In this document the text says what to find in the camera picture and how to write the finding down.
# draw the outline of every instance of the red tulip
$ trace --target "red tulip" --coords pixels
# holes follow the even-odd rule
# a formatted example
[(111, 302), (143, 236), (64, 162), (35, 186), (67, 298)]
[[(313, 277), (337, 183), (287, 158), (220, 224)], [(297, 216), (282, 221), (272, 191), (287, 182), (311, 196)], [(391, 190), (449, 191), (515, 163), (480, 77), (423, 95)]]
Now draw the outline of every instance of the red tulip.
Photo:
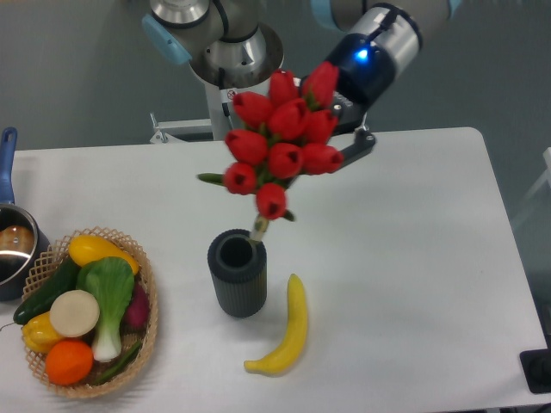
[(293, 144), (275, 144), (268, 154), (268, 170), (279, 179), (295, 176), (302, 168), (302, 150)]
[(293, 99), (277, 108), (268, 120), (268, 129), (282, 140), (297, 139), (308, 125), (310, 111), (304, 99)]
[(302, 84), (302, 95), (308, 101), (314, 100), (318, 108), (327, 108), (333, 102), (337, 80), (338, 68), (329, 62), (323, 62)]
[(234, 129), (226, 135), (225, 141), (239, 162), (255, 166), (268, 156), (268, 142), (260, 133)]
[(252, 166), (236, 162), (226, 170), (222, 183), (232, 194), (247, 195), (257, 187), (257, 175)]
[(254, 92), (237, 93), (233, 97), (233, 108), (239, 118), (253, 129), (268, 121), (274, 112), (274, 105), (266, 96)]
[(269, 99), (277, 108), (299, 97), (299, 89), (294, 85), (292, 71), (278, 69), (269, 80)]
[(319, 175), (338, 170), (343, 163), (343, 154), (332, 146), (306, 144), (302, 148), (304, 164), (302, 169), (308, 174)]
[(266, 219), (278, 219), (287, 211), (285, 191), (272, 182), (265, 183), (257, 191), (258, 212)]
[(306, 127), (306, 140), (312, 144), (326, 144), (337, 123), (338, 119), (328, 109), (313, 112)]

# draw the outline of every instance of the saucepan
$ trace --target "saucepan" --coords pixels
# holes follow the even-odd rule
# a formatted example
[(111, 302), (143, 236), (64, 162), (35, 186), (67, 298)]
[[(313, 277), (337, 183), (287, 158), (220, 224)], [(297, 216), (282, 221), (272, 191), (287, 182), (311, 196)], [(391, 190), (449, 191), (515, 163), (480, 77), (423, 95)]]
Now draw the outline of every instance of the saucepan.
[(28, 271), (50, 244), (30, 213), (15, 205), (11, 185), (17, 130), (8, 127), (0, 141), (0, 301), (18, 299)]

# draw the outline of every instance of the banana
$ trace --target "banana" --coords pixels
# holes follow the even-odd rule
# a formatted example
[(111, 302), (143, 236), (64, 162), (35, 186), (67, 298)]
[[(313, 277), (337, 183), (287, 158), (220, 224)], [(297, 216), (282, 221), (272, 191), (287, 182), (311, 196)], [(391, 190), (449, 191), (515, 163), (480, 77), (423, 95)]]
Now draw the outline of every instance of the banana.
[(296, 274), (291, 274), (287, 284), (287, 306), (287, 331), (282, 342), (262, 359), (245, 361), (243, 364), (247, 372), (267, 375), (282, 373), (299, 358), (308, 332), (308, 309), (304, 286)]

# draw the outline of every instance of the wicker basket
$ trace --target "wicker basket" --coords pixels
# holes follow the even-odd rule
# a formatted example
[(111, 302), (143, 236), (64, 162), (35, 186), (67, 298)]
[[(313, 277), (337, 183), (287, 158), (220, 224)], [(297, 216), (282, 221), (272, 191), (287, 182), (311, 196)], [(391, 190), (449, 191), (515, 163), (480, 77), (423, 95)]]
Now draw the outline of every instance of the wicker basket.
[(68, 247), (71, 240), (81, 234), (90, 234), (99, 237), (104, 237), (115, 245), (125, 250), (139, 263), (140, 270), (136, 277), (139, 277), (139, 283), (144, 288), (150, 306), (150, 316), (147, 326), (142, 330), (133, 330), (129, 327), (121, 327), (121, 343), (122, 353), (126, 352), (138, 340), (142, 341), (141, 349), (136, 358), (125, 368), (124, 371), (113, 377), (107, 383), (102, 385), (91, 385), (100, 374), (107, 370), (113, 363), (98, 363), (94, 361), (92, 371), (86, 377), (75, 385), (60, 386), (50, 383), (46, 374), (46, 355), (35, 353), (31, 349), (25, 347), (27, 353), (28, 367), (43, 385), (49, 391), (65, 396), (67, 398), (95, 398), (104, 394), (110, 393), (121, 386), (131, 381), (142, 367), (147, 363), (152, 355), (155, 338), (157, 337), (158, 323), (158, 305), (157, 305), (157, 290), (155, 288), (155, 280), (153, 279), (152, 268), (147, 259), (147, 255), (143, 249), (128, 235), (110, 230), (109, 228), (93, 228), (82, 231), (75, 231), (71, 236), (65, 236), (61, 241), (56, 241), (50, 245), (47, 252), (40, 255), (36, 260), (34, 267), (31, 268), (26, 281), (26, 286), (23, 289), (23, 300), (27, 299), (42, 283), (53, 274), (59, 264), (68, 255)]

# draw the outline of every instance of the orange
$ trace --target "orange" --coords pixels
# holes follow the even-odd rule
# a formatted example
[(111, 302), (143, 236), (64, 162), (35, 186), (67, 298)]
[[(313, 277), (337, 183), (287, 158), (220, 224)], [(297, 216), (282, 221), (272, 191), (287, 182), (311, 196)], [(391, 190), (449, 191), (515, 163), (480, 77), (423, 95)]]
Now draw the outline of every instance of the orange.
[(72, 385), (84, 379), (94, 364), (94, 354), (82, 340), (66, 339), (46, 356), (46, 374), (55, 385)]

